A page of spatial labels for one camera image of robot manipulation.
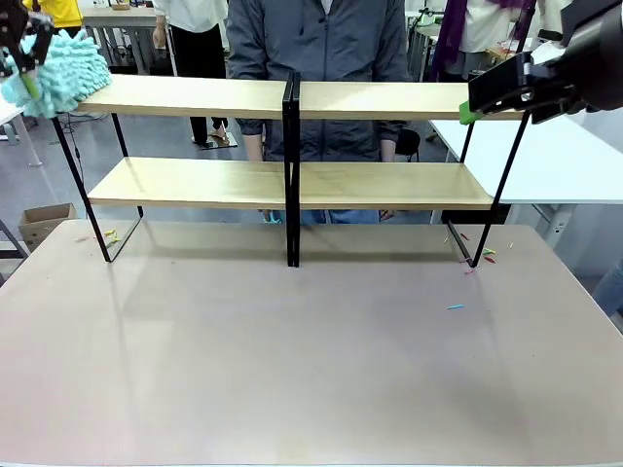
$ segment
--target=purple garment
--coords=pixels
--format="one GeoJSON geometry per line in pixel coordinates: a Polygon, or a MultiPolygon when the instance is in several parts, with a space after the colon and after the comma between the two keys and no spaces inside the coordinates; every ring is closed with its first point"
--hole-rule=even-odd
{"type": "MultiPolygon", "coordinates": [[[[530,27],[531,16],[526,15],[530,5],[534,8],[536,0],[488,0],[499,5],[500,8],[521,8],[522,15],[515,28],[515,38],[527,34],[530,27]]],[[[467,12],[467,0],[448,0],[446,13],[441,23],[439,41],[435,49],[435,56],[432,59],[432,68],[428,81],[434,82],[439,79],[440,73],[445,70],[446,65],[457,60],[458,48],[465,29],[465,13],[467,12]]]]}

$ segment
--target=blue microfiber duster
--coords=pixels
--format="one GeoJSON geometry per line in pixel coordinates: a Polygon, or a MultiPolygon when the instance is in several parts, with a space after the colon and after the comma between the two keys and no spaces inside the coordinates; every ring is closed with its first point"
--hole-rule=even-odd
{"type": "MultiPolygon", "coordinates": [[[[34,92],[33,88],[29,91],[26,87],[15,61],[8,57],[7,63],[14,74],[2,85],[4,98],[24,107],[24,115],[50,119],[57,113],[74,110],[81,101],[109,85],[111,78],[106,60],[97,52],[99,46],[93,38],[86,36],[83,29],[73,39],[62,30],[53,37],[45,63],[25,77],[26,82],[33,81],[28,87],[34,86],[34,92]]],[[[26,53],[30,52],[34,41],[35,36],[21,40],[26,53]]]]}

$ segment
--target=shelf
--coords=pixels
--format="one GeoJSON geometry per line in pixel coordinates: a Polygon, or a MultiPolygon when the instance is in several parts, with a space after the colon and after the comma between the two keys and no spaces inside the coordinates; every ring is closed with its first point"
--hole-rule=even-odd
{"type": "MultiPolygon", "coordinates": [[[[163,76],[113,75],[110,86],[88,97],[81,112],[281,120],[285,83],[163,76]]],[[[467,84],[301,84],[304,120],[458,120],[467,84]]],[[[519,120],[508,111],[488,120],[519,120]]]]}
{"type": "MultiPolygon", "coordinates": [[[[280,162],[127,158],[91,191],[113,206],[283,209],[280,162]]],[[[301,209],[489,209],[457,163],[304,162],[301,209]]]]}

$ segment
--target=dark blue jacket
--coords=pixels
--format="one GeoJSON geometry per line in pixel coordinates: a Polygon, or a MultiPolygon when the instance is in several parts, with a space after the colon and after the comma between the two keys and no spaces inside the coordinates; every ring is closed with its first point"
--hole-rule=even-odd
{"type": "MultiPolygon", "coordinates": [[[[234,79],[404,82],[405,0],[231,0],[227,35],[234,79]]],[[[238,121],[242,134],[266,128],[266,161],[283,160],[281,122],[238,121]]],[[[302,121],[302,161],[379,161],[380,141],[403,122],[302,121]]]]}

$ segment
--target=yellow shirt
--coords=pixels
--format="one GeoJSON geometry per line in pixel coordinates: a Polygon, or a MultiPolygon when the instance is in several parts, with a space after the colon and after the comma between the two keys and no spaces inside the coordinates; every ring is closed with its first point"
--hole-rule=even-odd
{"type": "MultiPolygon", "coordinates": [[[[32,10],[32,0],[23,0],[24,6],[32,10]]],[[[41,12],[52,17],[55,27],[82,26],[82,15],[78,0],[39,0],[41,12]]]]}

